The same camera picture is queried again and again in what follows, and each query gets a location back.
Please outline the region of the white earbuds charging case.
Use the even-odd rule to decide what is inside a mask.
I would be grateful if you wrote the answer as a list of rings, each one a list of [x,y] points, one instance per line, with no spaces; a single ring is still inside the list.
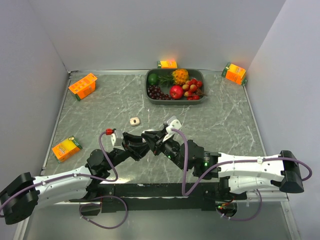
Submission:
[[[153,129],[146,129],[146,130],[143,130],[143,131],[142,131],[143,134],[145,134],[145,133],[148,134],[148,133],[153,133],[153,132],[154,132]]]

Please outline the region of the pink earbuds charging case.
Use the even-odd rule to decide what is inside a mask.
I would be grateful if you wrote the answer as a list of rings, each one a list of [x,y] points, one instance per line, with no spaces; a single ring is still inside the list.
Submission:
[[[138,126],[141,123],[141,121],[138,117],[133,117],[129,120],[129,123],[131,126]]]

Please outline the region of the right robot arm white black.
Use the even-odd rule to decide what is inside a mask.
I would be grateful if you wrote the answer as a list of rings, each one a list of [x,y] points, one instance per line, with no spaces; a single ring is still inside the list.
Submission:
[[[154,155],[168,157],[183,171],[181,192],[189,196],[201,180],[219,179],[218,193],[230,199],[255,189],[277,187],[283,193],[304,192],[304,178],[291,151],[272,156],[238,156],[206,151],[174,127],[147,130],[142,138]]]

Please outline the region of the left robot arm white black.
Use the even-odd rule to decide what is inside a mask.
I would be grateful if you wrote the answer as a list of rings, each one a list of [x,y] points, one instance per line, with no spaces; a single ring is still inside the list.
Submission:
[[[37,207],[68,200],[95,200],[98,185],[112,182],[110,171],[128,158],[139,161],[150,150],[140,136],[123,133],[119,141],[123,149],[106,152],[101,144],[90,153],[85,165],[67,172],[47,176],[20,174],[0,192],[1,218],[7,225],[13,225],[28,218]]]

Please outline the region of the dark purple grape bunch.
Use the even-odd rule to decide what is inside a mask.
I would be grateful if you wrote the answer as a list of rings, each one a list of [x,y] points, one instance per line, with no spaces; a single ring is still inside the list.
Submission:
[[[153,100],[172,100],[169,94],[165,94],[157,85],[150,85],[147,87],[147,95]]]

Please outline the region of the red apple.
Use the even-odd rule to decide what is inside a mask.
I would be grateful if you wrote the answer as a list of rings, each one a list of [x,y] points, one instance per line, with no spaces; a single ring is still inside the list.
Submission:
[[[172,99],[179,100],[184,95],[184,90],[179,85],[174,85],[171,87],[169,94]]]

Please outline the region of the dark grey fruit tray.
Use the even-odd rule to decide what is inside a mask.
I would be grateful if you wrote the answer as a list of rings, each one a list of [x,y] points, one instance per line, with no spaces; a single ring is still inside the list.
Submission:
[[[157,74],[157,76],[161,76],[161,75],[166,75],[166,74],[170,74],[173,71],[177,70],[179,68],[155,68],[155,69],[151,69],[148,71],[146,77],[145,77],[145,94],[147,99],[155,105],[175,105],[175,106],[182,106],[182,105],[197,105],[200,104],[201,102],[203,102],[205,100],[205,96],[202,97],[200,100],[187,100],[186,97],[184,97],[184,95],[180,98],[180,99],[171,99],[171,100],[155,100],[155,99],[151,99],[150,97],[148,97],[147,95],[147,87],[151,86],[148,83],[148,76],[150,74]],[[203,81],[203,88],[205,90],[205,86],[206,84],[204,83],[204,76],[203,74],[196,70],[196,69],[186,69],[188,71],[189,74],[189,80],[195,78],[198,81]],[[157,85],[154,86],[159,86],[161,88],[161,90],[165,93],[165,94],[169,94],[170,95],[170,89],[172,86],[177,86],[177,85],[160,85],[159,84],[159,80],[157,81]]]

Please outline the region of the green lime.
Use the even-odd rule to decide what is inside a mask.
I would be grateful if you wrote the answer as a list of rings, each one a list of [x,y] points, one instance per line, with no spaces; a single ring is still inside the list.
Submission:
[[[158,84],[158,75],[155,73],[150,74],[148,76],[147,81],[148,81],[149,85],[151,85],[151,86],[157,85]]]

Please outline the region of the orange juice box near left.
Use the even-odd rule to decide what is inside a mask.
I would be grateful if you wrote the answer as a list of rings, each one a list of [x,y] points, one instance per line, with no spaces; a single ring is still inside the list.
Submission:
[[[55,159],[59,163],[63,163],[82,149],[81,144],[77,141],[75,136],[72,135],[54,146],[52,152]]]

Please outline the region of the orange juice box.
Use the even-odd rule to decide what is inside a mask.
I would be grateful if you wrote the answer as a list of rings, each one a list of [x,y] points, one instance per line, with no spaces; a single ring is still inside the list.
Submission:
[[[59,163],[63,163],[82,149],[81,144],[77,141],[75,136],[72,135],[54,146],[52,152],[55,159]]]
[[[223,69],[221,76],[241,86],[245,86],[248,81],[247,71],[244,68],[230,62],[228,62]]]
[[[93,73],[89,73],[82,79],[71,84],[68,89],[78,101],[81,101],[96,90],[97,79]]]
[[[158,69],[177,69],[178,64],[174,60],[169,60],[169,61],[160,60],[157,62],[157,68]]]

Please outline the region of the small pineapple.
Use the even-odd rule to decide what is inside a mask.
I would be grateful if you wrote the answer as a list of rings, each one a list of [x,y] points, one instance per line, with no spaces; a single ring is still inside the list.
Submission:
[[[189,73],[186,69],[180,68],[172,73],[158,76],[158,82],[161,86],[178,85],[182,86],[189,80]]]

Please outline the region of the orange juice box far left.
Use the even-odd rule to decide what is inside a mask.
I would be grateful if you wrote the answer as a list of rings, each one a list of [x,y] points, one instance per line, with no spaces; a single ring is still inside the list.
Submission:
[[[89,73],[82,79],[71,84],[68,89],[78,101],[81,101],[96,90],[97,79],[93,73]]]

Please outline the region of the orange juice box back centre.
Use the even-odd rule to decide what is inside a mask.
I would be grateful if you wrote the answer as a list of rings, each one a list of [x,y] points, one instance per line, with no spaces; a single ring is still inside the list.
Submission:
[[[178,64],[174,60],[169,60],[169,61],[160,60],[157,62],[157,68],[158,69],[177,69]]]

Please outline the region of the orange juice box far right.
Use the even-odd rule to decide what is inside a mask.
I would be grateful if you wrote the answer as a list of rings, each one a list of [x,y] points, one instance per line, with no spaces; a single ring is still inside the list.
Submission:
[[[244,68],[230,62],[228,62],[223,69],[221,76],[241,86],[245,86],[248,81],[247,71]]]

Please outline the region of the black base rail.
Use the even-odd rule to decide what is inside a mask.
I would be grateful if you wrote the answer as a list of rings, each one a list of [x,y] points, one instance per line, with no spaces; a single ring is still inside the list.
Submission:
[[[99,184],[92,192],[72,203],[94,202],[97,197],[121,198],[129,211],[192,210],[215,211],[219,202],[246,200],[245,192],[228,193],[217,182],[199,183],[189,196],[182,196],[180,183],[114,183]]]

